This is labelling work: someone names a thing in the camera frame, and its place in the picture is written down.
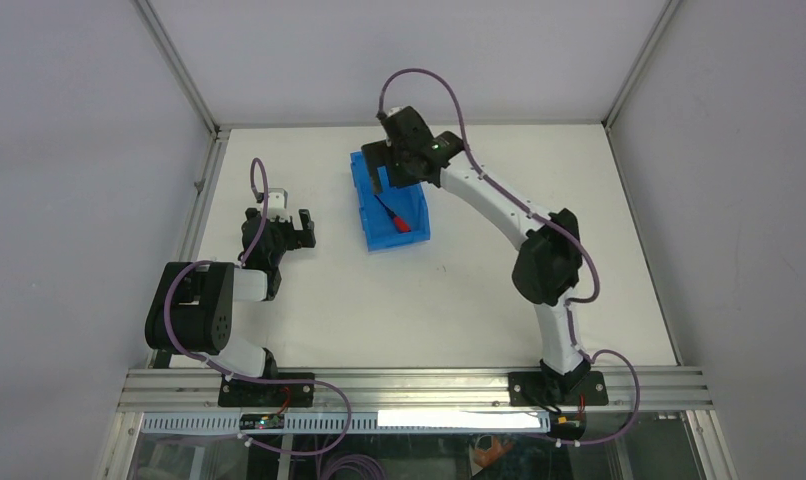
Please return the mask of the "red handled screwdriver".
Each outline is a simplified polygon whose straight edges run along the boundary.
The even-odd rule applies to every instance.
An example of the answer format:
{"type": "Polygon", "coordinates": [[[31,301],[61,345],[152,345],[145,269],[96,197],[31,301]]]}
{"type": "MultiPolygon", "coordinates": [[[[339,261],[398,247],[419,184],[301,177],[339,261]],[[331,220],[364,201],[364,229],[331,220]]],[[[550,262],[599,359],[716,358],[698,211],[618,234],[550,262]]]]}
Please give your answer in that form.
{"type": "Polygon", "coordinates": [[[400,233],[410,233],[411,227],[405,221],[403,217],[401,217],[394,209],[392,209],[379,195],[375,195],[374,198],[379,203],[379,205],[384,210],[386,216],[394,226],[395,230],[400,233]]]}

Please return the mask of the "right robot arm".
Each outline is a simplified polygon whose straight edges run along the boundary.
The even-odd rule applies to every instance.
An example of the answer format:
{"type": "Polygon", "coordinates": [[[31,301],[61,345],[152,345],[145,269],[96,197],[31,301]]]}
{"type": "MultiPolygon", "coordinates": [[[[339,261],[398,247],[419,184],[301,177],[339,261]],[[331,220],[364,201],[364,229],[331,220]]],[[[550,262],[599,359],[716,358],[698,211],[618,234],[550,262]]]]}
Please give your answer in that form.
{"type": "Polygon", "coordinates": [[[483,166],[460,157],[467,150],[461,137],[433,134],[410,106],[379,112],[377,119],[384,139],[361,148],[373,190],[431,184],[467,203],[508,239],[517,252],[512,283],[533,305],[541,333],[540,391],[551,403],[571,403],[591,370],[569,305],[583,265],[576,216],[568,209],[539,216],[483,166]]]}

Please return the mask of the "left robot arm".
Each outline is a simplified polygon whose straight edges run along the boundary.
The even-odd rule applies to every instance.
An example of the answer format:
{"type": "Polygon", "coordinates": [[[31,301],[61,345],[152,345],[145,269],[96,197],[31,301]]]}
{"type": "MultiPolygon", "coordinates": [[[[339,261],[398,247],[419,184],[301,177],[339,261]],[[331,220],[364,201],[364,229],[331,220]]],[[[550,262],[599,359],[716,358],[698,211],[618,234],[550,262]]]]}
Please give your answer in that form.
{"type": "Polygon", "coordinates": [[[145,320],[148,346],[199,360],[229,379],[256,406],[273,403],[280,392],[273,353],[233,332],[233,306],[275,299],[286,253],[316,246],[311,213],[300,209],[263,215],[250,207],[241,225],[238,261],[169,262],[145,320]]]}

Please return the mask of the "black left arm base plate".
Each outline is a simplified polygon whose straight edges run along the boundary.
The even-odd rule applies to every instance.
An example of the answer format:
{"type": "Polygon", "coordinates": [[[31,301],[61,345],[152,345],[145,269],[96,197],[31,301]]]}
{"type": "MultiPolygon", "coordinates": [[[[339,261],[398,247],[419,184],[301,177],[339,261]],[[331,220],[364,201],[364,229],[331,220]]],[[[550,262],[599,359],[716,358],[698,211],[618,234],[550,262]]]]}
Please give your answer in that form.
{"type": "Polygon", "coordinates": [[[315,375],[307,371],[280,373],[280,385],[222,378],[217,405],[222,408],[280,408],[285,403],[289,407],[309,408],[313,406],[314,386],[311,380],[315,375]]]}

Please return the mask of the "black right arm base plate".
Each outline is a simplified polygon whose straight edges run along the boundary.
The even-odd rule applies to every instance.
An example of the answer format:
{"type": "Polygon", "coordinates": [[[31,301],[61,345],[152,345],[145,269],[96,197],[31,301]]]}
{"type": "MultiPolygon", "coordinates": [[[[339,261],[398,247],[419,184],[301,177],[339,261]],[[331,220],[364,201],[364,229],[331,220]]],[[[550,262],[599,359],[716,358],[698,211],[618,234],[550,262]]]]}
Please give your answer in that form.
{"type": "Polygon", "coordinates": [[[609,396],[604,376],[590,371],[572,388],[562,388],[553,379],[538,371],[513,371],[507,375],[509,402],[521,406],[606,406],[609,396]]]}

